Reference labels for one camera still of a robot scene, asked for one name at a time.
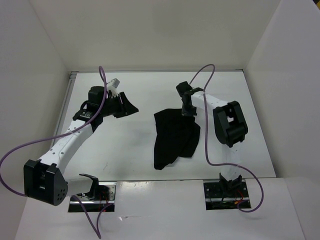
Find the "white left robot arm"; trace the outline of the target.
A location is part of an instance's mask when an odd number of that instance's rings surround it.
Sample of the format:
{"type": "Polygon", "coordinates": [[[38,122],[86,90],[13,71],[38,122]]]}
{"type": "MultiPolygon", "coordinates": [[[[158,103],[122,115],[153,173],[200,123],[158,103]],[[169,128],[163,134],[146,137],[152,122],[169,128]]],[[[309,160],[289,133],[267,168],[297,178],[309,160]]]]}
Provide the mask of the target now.
{"type": "Polygon", "coordinates": [[[108,116],[122,118],[139,110],[129,102],[124,92],[118,92],[114,78],[106,87],[93,86],[88,99],[75,113],[66,131],[38,160],[28,160],[23,167],[24,193],[27,197],[58,206],[66,196],[75,194],[80,183],[65,179],[66,167],[81,145],[108,116]]]}

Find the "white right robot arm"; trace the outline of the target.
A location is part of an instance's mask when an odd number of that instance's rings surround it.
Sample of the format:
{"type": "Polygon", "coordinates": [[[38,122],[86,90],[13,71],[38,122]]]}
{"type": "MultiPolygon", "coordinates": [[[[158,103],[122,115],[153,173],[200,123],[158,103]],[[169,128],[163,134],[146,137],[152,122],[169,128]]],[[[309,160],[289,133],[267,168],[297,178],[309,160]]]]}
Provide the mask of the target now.
{"type": "Polygon", "coordinates": [[[176,90],[182,100],[182,115],[193,117],[197,109],[205,111],[205,145],[208,145],[209,122],[213,119],[213,128],[217,140],[222,144],[224,160],[219,163],[222,166],[219,173],[219,191],[222,198],[231,196],[237,192],[242,183],[242,177],[238,166],[241,164],[241,147],[248,133],[248,125],[245,120],[240,103],[220,100],[196,87],[193,88],[184,81],[176,86],[176,90]]]}

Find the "black fabric skirt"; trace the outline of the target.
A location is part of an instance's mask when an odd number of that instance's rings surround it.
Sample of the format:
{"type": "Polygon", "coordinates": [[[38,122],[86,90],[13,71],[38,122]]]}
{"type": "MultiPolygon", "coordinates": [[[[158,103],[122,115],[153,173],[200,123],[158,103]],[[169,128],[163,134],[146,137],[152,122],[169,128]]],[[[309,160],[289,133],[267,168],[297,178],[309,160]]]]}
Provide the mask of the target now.
{"type": "Polygon", "coordinates": [[[173,164],[177,158],[192,158],[200,140],[201,127],[193,116],[183,116],[180,108],[167,108],[154,114],[156,170],[173,164]]]}

